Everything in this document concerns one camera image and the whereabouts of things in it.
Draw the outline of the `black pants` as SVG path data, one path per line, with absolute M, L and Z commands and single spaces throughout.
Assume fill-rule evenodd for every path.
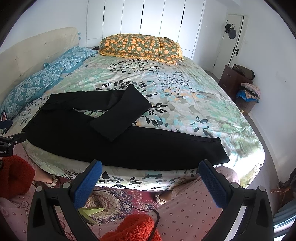
M 219 138 L 135 126 L 150 107 L 133 85 L 52 94 L 23 132 L 32 145 L 51 154 L 112 167 L 173 171 L 197 168 L 203 160 L 212 165 L 229 161 Z

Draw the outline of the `green plastic stool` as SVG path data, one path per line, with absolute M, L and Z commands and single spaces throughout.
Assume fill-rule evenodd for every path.
M 104 211 L 103 207 L 82 207 L 78 209 L 80 215 L 84 218 L 84 220 L 90 225 L 96 225 L 95 221 L 90 217 L 93 214 Z

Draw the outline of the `red knit sleeve left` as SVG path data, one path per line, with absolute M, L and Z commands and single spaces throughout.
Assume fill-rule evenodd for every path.
M 23 158 L 13 155 L 1 158 L 0 197 L 11 199 L 29 191 L 35 176 L 34 168 Z

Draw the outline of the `red knit sleeve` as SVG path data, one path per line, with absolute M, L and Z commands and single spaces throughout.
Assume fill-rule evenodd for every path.
M 23 158 L 13 155 L 1 158 L 0 197 L 11 199 L 29 191 L 35 176 L 34 168 Z
M 132 214 L 127 216 L 114 231 L 104 234 L 99 240 L 161 241 L 162 239 L 151 216 L 147 214 Z

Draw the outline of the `red patterned rug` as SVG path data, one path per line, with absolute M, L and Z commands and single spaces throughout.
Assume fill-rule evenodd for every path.
M 90 215 L 91 225 L 122 221 L 131 214 L 159 207 L 154 192 L 96 187 L 85 203 L 85 208 L 102 208 Z

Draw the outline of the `blue patterned pillow near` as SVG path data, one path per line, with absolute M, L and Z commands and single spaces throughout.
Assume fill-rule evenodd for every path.
M 15 118 L 29 102 L 59 83 L 61 74 L 59 68 L 49 68 L 28 77 L 8 94 L 1 104 L 1 112 L 4 110 L 8 119 Z

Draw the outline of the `blue patterned pillow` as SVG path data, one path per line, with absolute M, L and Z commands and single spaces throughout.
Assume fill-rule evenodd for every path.
M 89 57 L 97 54 L 98 51 L 75 46 L 51 63 L 44 63 L 44 68 L 59 68 L 62 73 L 71 73 L 79 68 Z
M 1 104 L 1 112 L 4 110 L 8 119 L 15 118 L 29 102 L 59 83 L 61 74 L 59 68 L 49 68 L 28 77 L 8 94 Z

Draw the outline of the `red knit sleeve right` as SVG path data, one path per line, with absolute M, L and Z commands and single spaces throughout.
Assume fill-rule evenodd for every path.
M 161 241 L 162 239 L 151 216 L 147 214 L 132 214 L 127 216 L 114 231 L 104 234 L 99 240 Z

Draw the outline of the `cream padded headboard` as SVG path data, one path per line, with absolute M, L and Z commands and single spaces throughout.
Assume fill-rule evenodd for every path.
M 0 55 L 1 102 L 23 80 L 44 68 L 70 48 L 79 44 L 76 28 L 45 32 L 13 45 Z

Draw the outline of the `blue patterned pillow far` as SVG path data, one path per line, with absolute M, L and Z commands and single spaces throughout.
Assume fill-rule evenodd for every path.
M 62 73 L 71 73 L 79 68 L 89 57 L 97 54 L 98 51 L 75 46 L 51 63 L 44 63 L 44 68 L 59 68 Z

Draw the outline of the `laundry basket with clothes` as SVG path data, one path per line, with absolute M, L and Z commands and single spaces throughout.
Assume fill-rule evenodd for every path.
M 244 115 L 250 113 L 255 104 L 259 103 L 261 92 L 258 87 L 250 83 L 242 83 L 236 94 L 236 105 Z

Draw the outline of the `olive clothes on dresser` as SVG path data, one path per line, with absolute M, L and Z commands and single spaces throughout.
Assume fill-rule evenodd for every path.
M 244 66 L 234 64 L 232 69 L 249 80 L 253 80 L 255 78 L 254 72 Z

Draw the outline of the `white door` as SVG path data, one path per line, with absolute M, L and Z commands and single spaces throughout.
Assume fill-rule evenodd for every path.
M 235 30 L 237 32 L 235 39 L 229 39 L 228 34 L 225 33 L 225 27 L 224 27 L 224 33 L 222 36 L 222 40 L 220 42 L 220 47 L 218 51 L 218 56 L 216 59 L 216 62 L 213 67 L 212 73 L 218 77 L 219 79 L 222 76 L 222 73 L 224 71 L 225 65 L 229 66 L 232 62 L 232 59 L 235 55 L 237 45 L 239 42 L 239 38 L 242 32 L 244 22 L 244 16 L 243 15 L 227 15 L 226 17 L 226 24 L 234 24 Z

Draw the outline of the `black hat on door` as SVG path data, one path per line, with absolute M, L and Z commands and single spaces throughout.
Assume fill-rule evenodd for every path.
M 234 24 L 226 24 L 225 25 L 225 33 L 228 34 L 229 39 L 235 39 L 236 37 L 236 30 Z

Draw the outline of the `white wardrobe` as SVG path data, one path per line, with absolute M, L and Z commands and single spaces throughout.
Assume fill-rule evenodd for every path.
M 192 58 L 204 10 L 204 1 L 89 1 L 86 45 L 96 47 L 115 34 L 167 37 Z

